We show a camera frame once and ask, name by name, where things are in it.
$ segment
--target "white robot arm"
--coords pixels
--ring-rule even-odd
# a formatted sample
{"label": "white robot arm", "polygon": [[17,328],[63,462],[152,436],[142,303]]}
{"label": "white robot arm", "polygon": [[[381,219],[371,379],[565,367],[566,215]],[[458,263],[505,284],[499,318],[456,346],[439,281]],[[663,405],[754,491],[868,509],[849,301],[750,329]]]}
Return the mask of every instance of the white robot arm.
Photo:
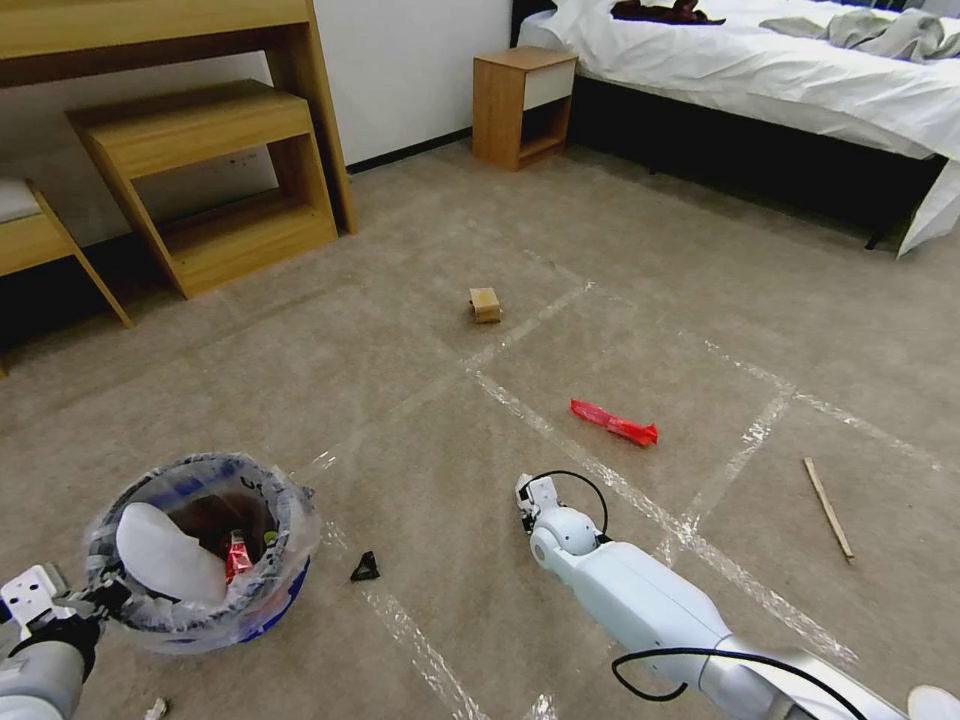
{"label": "white robot arm", "polygon": [[53,565],[34,565],[0,588],[0,624],[20,642],[0,661],[0,720],[69,720],[96,660],[111,609],[130,593],[111,578],[71,594]]}
{"label": "white robot arm", "polygon": [[[906,720],[896,707],[803,650],[759,650],[736,637],[701,590],[635,545],[610,540],[582,512],[557,498],[552,471],[517,482],[515,495],[537,563],[568,585],[583,608],[628,654],[614,661],[617,679],[634,694],[665,701],[699,689],[737,720]],[[676,681],[665,696],[630,685],[618,671],[643,662]],[[935,688],[916,689],[913,720],[958,720],[960,701]]]}

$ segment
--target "white tissue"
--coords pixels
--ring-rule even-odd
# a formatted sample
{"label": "white tissue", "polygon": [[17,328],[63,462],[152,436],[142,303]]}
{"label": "white tissue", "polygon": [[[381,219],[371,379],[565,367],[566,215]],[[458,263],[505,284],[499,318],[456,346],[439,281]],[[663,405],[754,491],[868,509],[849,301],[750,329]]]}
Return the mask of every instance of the white tissue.
{"label": "white tissue", "polygon": [[166,513],[130,503],[117,526],[117,553],[127,572],[154,592],[218,605],[227,592],[224,562],[185,535]]}

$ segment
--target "wooden chair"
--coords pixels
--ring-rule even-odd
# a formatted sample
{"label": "wooden chair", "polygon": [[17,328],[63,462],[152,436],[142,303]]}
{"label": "wooden chair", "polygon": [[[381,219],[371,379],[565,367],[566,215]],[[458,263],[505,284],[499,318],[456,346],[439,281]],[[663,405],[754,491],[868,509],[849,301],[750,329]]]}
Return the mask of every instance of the wooden chair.
{"label": "wooden chair", "polygon": [[[33,183],[0,178],[0,277],[73,255],[120,321],[133,323]],[[0,362],[0,377],[5,375]]]}

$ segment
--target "nightstand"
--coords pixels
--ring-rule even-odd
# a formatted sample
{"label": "nightstand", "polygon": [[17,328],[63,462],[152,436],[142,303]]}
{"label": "nightstand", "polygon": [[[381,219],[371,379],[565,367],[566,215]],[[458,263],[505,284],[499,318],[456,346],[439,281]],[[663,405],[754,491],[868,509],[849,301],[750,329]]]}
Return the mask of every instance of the nightstand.
{"label": "nightstand", "polygon": [[575,53],[518,47],[473,60],[473,154],[507,170],[563,150]]}

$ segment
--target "white drawer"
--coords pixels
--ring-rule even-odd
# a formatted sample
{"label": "white drawer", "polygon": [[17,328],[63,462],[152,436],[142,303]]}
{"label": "white drawer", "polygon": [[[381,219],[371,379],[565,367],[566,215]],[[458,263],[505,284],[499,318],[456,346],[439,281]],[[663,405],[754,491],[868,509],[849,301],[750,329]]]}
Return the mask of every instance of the white drawer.
{"label": "white drawer", "polygon": [[523,88],[523,109],[529,110],[570,95],[576,67],[577,63],[571,60],[528,72]]}

